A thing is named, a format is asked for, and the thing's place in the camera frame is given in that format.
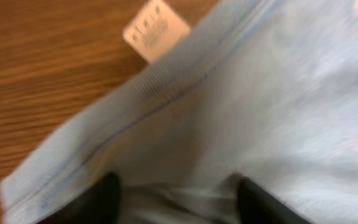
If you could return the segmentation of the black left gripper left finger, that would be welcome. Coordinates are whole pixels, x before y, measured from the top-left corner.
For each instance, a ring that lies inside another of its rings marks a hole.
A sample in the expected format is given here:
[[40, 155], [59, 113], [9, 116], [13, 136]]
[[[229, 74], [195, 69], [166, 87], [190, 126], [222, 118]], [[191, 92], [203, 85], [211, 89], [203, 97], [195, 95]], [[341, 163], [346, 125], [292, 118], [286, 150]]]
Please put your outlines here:
[[115, 224], [120, 201], [121, 181], [110, 173], [39, 224]]

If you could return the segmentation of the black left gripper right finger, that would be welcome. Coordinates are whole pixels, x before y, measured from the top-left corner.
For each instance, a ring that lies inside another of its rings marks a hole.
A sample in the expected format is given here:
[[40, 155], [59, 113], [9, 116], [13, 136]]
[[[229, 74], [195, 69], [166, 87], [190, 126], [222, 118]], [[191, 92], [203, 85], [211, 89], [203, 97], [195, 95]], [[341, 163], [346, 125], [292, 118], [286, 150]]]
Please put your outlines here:
[[238, 181], [236, 204], [242, 224], [311, 224], [248, 177]]

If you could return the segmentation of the light blue printed t-shirt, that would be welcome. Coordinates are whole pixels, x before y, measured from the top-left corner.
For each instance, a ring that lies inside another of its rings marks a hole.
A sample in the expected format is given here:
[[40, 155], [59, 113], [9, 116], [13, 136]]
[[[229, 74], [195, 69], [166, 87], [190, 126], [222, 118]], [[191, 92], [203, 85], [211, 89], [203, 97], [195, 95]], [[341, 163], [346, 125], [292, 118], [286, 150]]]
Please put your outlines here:
[[38, 223], [108, 173], [119, 223], [239, 223], [249, 177], [312, 223], [358, 223], [358, 1], [221, 1], [172, 51], [0, 183]]

